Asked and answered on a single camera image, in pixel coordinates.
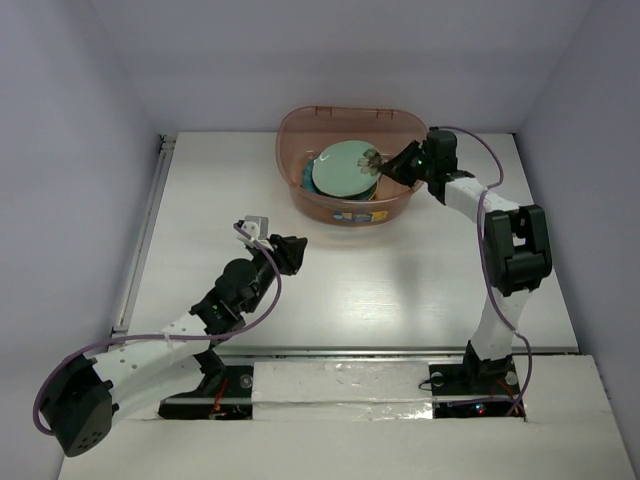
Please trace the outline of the fan-shaped woven plate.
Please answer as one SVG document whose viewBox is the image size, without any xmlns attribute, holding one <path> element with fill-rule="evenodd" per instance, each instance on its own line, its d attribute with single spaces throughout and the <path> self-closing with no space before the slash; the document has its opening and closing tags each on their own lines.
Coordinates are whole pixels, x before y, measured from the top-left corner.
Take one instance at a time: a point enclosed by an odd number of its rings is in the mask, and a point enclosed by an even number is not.
<svg viewBox="0 0 640 480">
<path fill-rule="evenodd" d="M 368 198 L 368 201 L 375 201 L 378 196 L 379 183 L 375 185 L 375 188 L 371 192 L 371 196 Z"/>
</svg>

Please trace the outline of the light green floral plate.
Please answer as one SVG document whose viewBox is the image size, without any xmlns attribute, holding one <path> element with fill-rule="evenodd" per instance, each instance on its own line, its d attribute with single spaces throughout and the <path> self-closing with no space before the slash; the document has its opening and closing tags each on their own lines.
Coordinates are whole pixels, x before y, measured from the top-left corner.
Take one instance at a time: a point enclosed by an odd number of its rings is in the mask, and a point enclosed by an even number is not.
<svg viewBox="0 0 640 480">
<path fill-rule="evenodd" d="M 360 195 L 373 188 L 385 163 L 381 152 L 361 140 L 346 140 L 325 148 L 311 167 L 311 181 L 321 193 L 336 198 Z"/>
</svg>

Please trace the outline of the teal scalloped plate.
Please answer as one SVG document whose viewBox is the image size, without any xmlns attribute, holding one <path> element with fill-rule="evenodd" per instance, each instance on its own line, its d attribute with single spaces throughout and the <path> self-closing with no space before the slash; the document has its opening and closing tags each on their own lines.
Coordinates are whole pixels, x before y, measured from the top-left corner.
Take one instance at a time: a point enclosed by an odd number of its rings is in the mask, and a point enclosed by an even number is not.
<svg viewBox="0 0 640 480">
<path fill-rule="evenodd" d="M 329 197 L 329 198 L 333 198 L 333 195 L 329 195 L 328 193 L 320 190 L 317 188 L 316 184 L 313 181 L 312 178 L 312 171 L 313 171 L 313 167 L 314 167 L 314 161 L 310 160 L 302 173 L 302 183 L 301 183 L 301 187 L 304 190 L 307 190 L 309 192 L 312 192 L 314 194 L 318 194 L 321 196 L 325 196 L 325 197 Z M 339 200 L 353 200 L 353 201 L 368 201 L 371 200 L 372 198 L 375 197 L 376 195 L 376 191 L 377 188 L 379 186 L 379 183 L 376 182 L 374 185 L 372 185 L 369 189 L 360 192 L 358 194 L 354 194 L 354 195 L 349 195 L 346 197 L 339 197 Z"/>
</svg>

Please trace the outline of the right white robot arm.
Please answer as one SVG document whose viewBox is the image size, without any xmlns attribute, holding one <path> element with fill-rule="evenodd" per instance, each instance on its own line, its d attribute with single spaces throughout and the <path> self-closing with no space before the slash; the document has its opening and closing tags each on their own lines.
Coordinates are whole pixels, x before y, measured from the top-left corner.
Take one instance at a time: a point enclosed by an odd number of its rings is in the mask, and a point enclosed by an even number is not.
<svg viewBox="0 0 640 480">
<path fill-rule="evenodd" d="M 552 271 L 552 252 L 544 210 L 520 205 L 483 185 L 458 166 L 457 127 L 429 130 L 411 142 L 379 171 L 393 181 L 426 184 L 442 205 L 470 219 L 476 227 L 487 297 L 478 328 L 469 340 L 456 380 L 482 392 L 505 375 L 512 342 L 522 339 L 518 323 L 527 301 Z"/>
</svg>

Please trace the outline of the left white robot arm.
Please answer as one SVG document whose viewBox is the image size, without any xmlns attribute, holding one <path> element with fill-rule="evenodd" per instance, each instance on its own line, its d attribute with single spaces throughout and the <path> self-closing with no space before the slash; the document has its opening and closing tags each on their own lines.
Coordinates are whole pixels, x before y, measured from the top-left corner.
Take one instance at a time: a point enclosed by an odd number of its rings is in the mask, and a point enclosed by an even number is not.
<svg viewBox="0 0 640 480">
<path fill-rule="evenodd" d="M 217 345 L 250 330 L 244 317 L 270 286 L 300 270 L 305 237 L 239 234 L 251 256 L 230 261 L 213 288 L 158 333 L 124 336 L 67 356 L 40 387 L 33 421 L 68 458 L 97 446 L 124 417 L 176 394 L 215 392 L 224 365 Z"/>
</svg>

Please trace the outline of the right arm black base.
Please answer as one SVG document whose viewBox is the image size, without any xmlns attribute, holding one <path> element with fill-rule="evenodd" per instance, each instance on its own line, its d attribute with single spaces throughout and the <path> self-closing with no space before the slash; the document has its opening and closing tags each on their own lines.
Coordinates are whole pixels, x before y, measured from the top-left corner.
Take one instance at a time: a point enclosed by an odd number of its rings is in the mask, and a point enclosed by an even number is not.
<svg viewBox="0 0 640 480">
<path fill-rule="evenodd" d="M 500 361 L 429 365 L 431 390 L 437 397 L 490 397 L 520 393 L 511 357 Z"/>
</svg>

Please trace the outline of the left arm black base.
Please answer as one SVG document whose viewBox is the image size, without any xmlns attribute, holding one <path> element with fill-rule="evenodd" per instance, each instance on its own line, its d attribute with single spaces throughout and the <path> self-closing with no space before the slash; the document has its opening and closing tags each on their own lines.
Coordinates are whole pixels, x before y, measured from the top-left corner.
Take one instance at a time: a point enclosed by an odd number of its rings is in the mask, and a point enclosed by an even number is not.
<svg viewBox="0 0 640 480">
<path fill-rule="evenodd" d="M 158 415 L 165 420 L 251 420 L 254 366 L 224 364 L 212 350 L 195 356 L 204 373 L 199 385 L 163 400 Z"/>
</svg>

